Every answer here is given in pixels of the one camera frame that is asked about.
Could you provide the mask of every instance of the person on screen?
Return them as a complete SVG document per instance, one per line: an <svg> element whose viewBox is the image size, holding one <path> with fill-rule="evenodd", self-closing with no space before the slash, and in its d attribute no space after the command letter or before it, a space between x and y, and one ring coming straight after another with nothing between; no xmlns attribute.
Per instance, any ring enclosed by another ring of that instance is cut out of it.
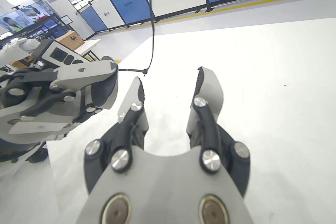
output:
<svg viewBox="0 0 336 224"><path fill-rule="evenodd" d="M11 29L11 32L13 33L23 30L22 27L16 25L14 21L10 19L9 17L4 17L2 20L9 25L9 28Z"/></svg>

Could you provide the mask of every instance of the metal bolt head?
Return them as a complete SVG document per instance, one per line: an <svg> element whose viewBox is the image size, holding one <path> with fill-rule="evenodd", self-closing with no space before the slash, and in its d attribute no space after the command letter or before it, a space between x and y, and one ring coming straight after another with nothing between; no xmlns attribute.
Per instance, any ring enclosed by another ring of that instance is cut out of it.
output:
<svg viewBox="0 0 336 224"><path fill-rule="evenodd" d="M58 85L50 85L49 87L52 91L62 91L62 87Z"/></svg>
<svg viewBox="0 0 336 224"><path fill-rule="evenodd" d="M21 88L11 88L10 90L8 90L8 93L13 96L22 96L25 92Z"/></svg>
<svg viewBox="0 0 336 224"><path fill-rule="evenodd" d="M248 158L250 156L250 151L244 143L236 142L234 144L234 150L241 158Z"/></svg>
<svg viewBox="0 0 336 224"><path fill-rule="evenodd" d="M27 116L27 115L22 115L21 117L20 117L20 120L21 121L30 121L30 120L33 120L35 117L33 117L33 116Z"/></svg>
<svg viewBox="0 0 336 224"><path fill-rule="evenodd" d="M86 112L94 112L96 110L95 107L88 107L86 108Z"/></svg>
<svg viewBox="0 0 336 224"><path fill-rule="evenodd" d="M217 172L220 169L222 164L220 159L219 155L212 150L205 150L202 154L204 166L212 172Z"/></svg>
<svg viewBox="0 0 336 224"><path fill-rule="evenodd" d="M122 170L128 164L129 153L125 149L118 150L111 159L111 166L114 170Z"/></svg>
<svg viewBox="0 0 336 224"><path fill-rule="evenodd" d="M104 208L103 224L125 224L130 214L130 207L125 196L119 194L113 197Z"/></svg>
<svg viewBox="0 0 336 224"><path fill-rule="evenodd" d="M201 201L201 217L206 224L228 224L228 213L222 202L213 195Z"/></svg>
<svg viewBox="0 0 336 224"><path fill-rule="evenodd" d="M89 156L96 154L101 146L99 140L93 140L85 147L85 153Z"/></svg>
<svg viewBox="0 0 336 224"><path fill-rule="evenodd" d="M198 107L205 107L207 105L207 102L205 99L203 99L202 97L196 97L193 100L193 103L198 106Z"/></svg>
<svg viewBox="0 0 336 224"><path fill-rule="evenodd" d="M131 105L131 110L133 111L139 111L143 108L143 103L142 102L136 102Z"/></svg>
<svg viewBox="0 0 336 224"><path fill-rule="evenodd" d="M63 98L63 100L65 101L65 102L72 102L73 100L75 99L75 97L73 97L73 96L65 96L64 98Z"/></svg>

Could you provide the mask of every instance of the white floor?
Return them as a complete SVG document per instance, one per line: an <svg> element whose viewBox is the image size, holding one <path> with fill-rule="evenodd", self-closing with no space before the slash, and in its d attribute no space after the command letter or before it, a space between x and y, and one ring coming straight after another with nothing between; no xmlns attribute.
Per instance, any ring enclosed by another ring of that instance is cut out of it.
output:
<svg viewBox="0 0 336 224"><path fill-rule="evenodd" d="M211 14L190 20L159 23L156 25L156 35L335 18L335 5L336 0L292 0L290 2L271 3L249 9L219 13L218 15ZM99 57L108 55L114 59L124 60L150 36L150 27L97 35L95 38L101 38L102 40L93 51ZM258 177L264 174L265 173L254 170L254 179L258 179ZM268 173L268 176L269 180L276 179L279 184L287 183L287 181L275 173ZM55 223L59 217L59 206L55 193L55 184L51 177L50 164L48 161L45 161L41 164L26 164L11 180L0 181L1 223ZM287 196L289 193L289 191L273 192L273 194L279 194L281 196ZM292 193L294 195L296 194L295 189L292 190ZM306 212L306 205L302 195L299 193L296 194L296 198L293 199L293 202L300 204L299 206L302 206L301 211L303 213ZM270 212L268 217L271 223L274 215ZM303 219L306 221L305 223L315 223L313 220L309 221L308 216Z"/></svg>

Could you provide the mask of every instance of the gray gripper base plate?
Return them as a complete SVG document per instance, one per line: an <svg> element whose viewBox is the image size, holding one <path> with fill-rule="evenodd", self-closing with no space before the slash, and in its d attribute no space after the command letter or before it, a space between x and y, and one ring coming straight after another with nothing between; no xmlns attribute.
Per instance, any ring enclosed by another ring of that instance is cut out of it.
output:
<svg viewBox="0 0 336 224"><path fill-rule="evenodd" d="M176 157L157 157L132 147L133 164L125 174L110 165L89 195L76 224L101 224L102 210L114 195L127 195L131 224L197 224L198 208L206 194L225 204L231 224L253 223L225 168L206 174L199 165L200 147Z"/></svg>

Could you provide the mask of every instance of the yellow floor stripe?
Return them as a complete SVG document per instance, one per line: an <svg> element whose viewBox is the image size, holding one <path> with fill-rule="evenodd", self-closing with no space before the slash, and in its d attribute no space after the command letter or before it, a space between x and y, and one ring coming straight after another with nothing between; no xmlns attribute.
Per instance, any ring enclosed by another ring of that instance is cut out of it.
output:
<svg viewBox="0 0 336 224"><path fill-rule="evenodd" d="M284 0L263 0L263 1L258 1L258 2L245 3L245 4L240 4L240 5L237 5L237 6L232 6L232 7L226 7L226 8L222 8L222 9L213 10L213 11L206 12L206 13L202 12L202 13L197 13L197 14L192 14L192 15L186 15L186 16L181 16L181 17L172 18L172 19L161 20L160 22L155 23L155 25L159 25L159 24L163 24L163 23L167 23L167 22L172 22L172 21L179 21L179 20L184 20L184 19L199 17L199 16L202 16L202 15L209 15L209 14L213 14L213 13L219 13L219 12L223 12L223 11L229 11L229 10L239 9L239 8L252 7L252 6L257 6L257 5L265 4L265 3L279 2L279 1L284 1ZM141 26L132 26L132 27L129 27L128 29L123 28L123 29L113 30L111 32L106 31L106 32L102 32L100 34L113 33L113 32L122 32L124 30L130 30L130 29L135 29L135 28L148 27L150 25L151 25L151 23L148 23L148 24L143 24Z"/></svg>

